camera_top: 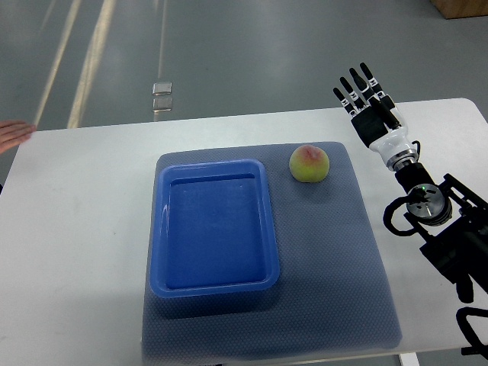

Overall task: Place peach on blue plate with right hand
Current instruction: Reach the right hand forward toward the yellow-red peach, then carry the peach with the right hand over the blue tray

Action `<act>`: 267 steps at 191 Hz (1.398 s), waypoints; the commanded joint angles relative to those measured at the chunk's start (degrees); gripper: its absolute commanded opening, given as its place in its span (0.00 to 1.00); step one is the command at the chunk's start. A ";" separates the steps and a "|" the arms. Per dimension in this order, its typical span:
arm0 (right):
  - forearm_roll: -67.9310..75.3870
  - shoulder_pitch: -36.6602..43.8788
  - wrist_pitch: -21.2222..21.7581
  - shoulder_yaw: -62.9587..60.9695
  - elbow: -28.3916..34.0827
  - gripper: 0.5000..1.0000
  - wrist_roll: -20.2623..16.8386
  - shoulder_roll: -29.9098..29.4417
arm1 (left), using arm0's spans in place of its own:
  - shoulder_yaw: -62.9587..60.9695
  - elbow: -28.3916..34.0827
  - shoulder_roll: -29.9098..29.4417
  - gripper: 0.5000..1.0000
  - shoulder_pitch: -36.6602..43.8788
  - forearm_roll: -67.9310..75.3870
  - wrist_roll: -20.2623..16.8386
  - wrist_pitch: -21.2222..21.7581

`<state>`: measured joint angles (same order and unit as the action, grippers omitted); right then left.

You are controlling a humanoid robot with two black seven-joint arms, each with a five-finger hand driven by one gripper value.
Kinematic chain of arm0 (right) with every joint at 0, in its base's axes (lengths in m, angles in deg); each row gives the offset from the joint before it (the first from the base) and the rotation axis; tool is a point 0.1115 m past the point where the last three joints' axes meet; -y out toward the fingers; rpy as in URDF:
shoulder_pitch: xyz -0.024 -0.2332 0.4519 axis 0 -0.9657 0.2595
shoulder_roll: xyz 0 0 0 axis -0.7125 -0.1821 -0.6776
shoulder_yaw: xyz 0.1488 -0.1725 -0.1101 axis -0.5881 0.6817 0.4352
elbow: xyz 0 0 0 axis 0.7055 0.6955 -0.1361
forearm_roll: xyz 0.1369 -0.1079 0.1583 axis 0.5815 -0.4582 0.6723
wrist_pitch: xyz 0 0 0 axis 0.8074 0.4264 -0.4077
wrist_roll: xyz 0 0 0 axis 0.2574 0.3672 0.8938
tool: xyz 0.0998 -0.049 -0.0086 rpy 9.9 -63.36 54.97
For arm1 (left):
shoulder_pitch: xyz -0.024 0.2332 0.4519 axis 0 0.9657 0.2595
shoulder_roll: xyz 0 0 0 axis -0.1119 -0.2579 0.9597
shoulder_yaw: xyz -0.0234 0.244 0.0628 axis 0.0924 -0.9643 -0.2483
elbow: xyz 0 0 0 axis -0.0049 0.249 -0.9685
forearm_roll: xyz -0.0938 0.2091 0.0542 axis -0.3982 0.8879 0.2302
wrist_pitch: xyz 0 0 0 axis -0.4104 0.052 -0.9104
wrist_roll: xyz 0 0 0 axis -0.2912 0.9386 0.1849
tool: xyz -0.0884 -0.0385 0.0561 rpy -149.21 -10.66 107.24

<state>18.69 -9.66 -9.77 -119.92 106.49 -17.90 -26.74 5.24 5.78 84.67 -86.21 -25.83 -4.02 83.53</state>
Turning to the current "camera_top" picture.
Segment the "person's bare hand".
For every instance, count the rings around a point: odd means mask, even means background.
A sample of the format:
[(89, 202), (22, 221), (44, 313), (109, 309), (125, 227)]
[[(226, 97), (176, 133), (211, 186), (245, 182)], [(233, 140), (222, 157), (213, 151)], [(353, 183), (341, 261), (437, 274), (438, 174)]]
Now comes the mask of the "person's bare hand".
[(26, 142), (36, 131), (35, 124), (22, 120), (2, 120), (0, 123), (0, 153), (3, 154)]

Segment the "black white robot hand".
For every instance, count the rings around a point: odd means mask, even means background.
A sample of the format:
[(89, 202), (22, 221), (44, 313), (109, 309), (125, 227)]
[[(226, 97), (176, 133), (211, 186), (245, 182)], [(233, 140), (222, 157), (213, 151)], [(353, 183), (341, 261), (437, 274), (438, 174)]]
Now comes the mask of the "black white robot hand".
[[(414, 145), (408, 139), (409, 131), (403, 116), (369, 67), (360, 63), (360, 69), (364, 79), (354, 68), (349, 69), (356, 91), (345, 77), (339, 79), (355, 107), (338, 88), (332, 90), (351, 117), (360, 140), (382, 159), (414, 159)], [(369, 101), (373, 97), (375, 99), (370, 106)]]

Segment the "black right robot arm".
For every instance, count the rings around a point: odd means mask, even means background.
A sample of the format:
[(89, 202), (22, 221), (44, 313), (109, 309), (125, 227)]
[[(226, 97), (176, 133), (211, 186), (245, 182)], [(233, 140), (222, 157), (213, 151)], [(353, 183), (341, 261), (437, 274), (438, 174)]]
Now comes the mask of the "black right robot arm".
[(464, 306), (456, 321), (469, 345), (462, 355), (487, 356), (470, 318), (485, 318), (487, 311), (472, 307), (474, 285), (487, 289), (487, 202), (454, 176), (437, 184), (419, 161), (421, 144), (410, 141), (403, 116), (365, 63), (340, 78), (334, 95), (352, 126), (371, 151), (382, 158), (405, 194), (384, 210), (383, 224), (400, 237), (420, 235), (420, 251), (437, 271), (456, 287)]

